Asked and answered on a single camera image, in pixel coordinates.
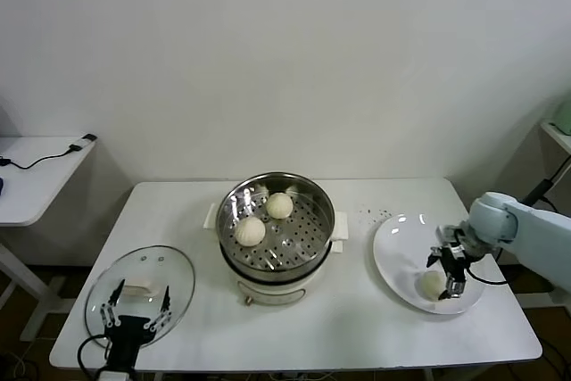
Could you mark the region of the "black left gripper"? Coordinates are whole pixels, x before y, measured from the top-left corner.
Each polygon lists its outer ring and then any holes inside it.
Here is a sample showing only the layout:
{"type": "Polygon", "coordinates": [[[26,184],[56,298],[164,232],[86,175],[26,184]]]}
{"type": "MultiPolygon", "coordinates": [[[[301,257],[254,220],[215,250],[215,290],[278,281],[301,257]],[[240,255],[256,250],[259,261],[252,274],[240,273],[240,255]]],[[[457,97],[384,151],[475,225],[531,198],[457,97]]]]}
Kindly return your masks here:
{"type": "Polygon", "coordinates": [[[109,370],[133,370],[139,350],[154,339],[154,332],[162,330],[170,322],[170,287],[166,286],[161,302],[159,315],[150,320],[139,316],[118,316],[116,305],[121,296],[125,279],[112,291],[110,297],[100,307],[100,315],[105,334],[111,342],[111,349],[106,358],[109,370]]]}

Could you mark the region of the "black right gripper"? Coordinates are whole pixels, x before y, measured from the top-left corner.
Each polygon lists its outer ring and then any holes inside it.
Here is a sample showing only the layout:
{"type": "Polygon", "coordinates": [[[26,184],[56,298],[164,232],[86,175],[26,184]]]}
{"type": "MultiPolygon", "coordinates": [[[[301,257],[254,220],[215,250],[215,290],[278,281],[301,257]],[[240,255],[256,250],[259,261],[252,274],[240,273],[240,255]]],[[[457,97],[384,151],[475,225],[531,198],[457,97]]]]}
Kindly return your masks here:
{"type": "Polygon", "coordinates": [[[476,263],[484,257],[481,247],[474,247],[464,240],[451,240],[446,246],[450,249],[453,258],[442,258],[442,247],[433,246],[426,262],[427,266],[432,266],[441,259],[446,280],[444,291],[438,296],[439,301],[460,298],[465,289],[468,263],[476,263]]]}

